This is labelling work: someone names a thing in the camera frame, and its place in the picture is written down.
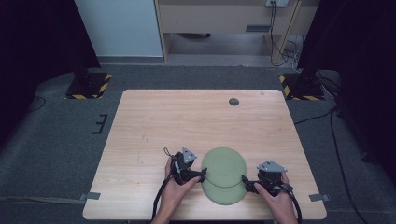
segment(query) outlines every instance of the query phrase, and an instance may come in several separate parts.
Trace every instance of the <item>gray carpet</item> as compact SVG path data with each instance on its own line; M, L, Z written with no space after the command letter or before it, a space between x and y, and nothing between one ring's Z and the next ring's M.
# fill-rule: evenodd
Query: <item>gray carpet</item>
M106 65L113 75L101 99L66 100L73 79L65 74L42 83L32 112L0 151L0 197L78 199L89 192L123 91L128 89L282 90L279 75L289 68L178 67ZM325 101L287 101L294 121L327 113ZM102 134L101 114L108 118ZM333 116L334 132L349 192L368 223L396 223L396 190L381 166L362 162L361 150L342 118ZM324 220L303 223L363 223L347 197L332 140L330 116L296 125L319 191L329 194ZM88 221L83 205L0 203L0 223L123 223Z

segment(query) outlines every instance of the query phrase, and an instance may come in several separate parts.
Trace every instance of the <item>black curtain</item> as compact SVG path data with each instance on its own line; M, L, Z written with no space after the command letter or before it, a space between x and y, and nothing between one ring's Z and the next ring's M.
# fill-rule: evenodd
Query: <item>black curtain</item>
M73 0L0 0L0 145L39 83L91 67L100 65Z
M396 185L395 9L394 0L321 0L299 67L340 74L343 118Z

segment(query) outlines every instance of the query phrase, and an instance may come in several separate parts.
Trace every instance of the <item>stacked plates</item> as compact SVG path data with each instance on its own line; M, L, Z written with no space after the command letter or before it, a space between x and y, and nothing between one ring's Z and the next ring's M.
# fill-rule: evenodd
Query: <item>stacked plates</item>
M209 200L230 205L243 199L247 191L241 176L246 174L247 167L238 152L227 147L215 148L205 155L202 167L207 167L202 188Z

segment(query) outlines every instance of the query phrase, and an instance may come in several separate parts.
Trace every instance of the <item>hand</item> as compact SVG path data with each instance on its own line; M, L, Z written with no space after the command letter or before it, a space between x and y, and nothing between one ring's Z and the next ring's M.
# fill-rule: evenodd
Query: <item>hand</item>
M282 181L289 184L289 179L285 173L282 173ZM264 198L279 224L297 224L292 199L287 192L281 190L276 197L273 197L262 185L254 183L254 187Z
M169 157L165 166L165 178L168 177L171 172L171 165L172 159ZM171 178L161 195L160 209L151 223L169 223L172 215L180 206L184 196L190 189L192 189L192 187L194 187L200 178L200 176L197 176L181 186Z

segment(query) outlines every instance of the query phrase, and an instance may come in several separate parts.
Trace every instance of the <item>electrical outlet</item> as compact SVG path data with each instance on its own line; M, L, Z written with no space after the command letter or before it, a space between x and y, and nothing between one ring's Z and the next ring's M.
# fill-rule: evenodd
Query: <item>electrical outlet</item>
M272 7L274 4L276 4L277 7L286 7L289 3L289 0L267 0L265 5L267 7Z

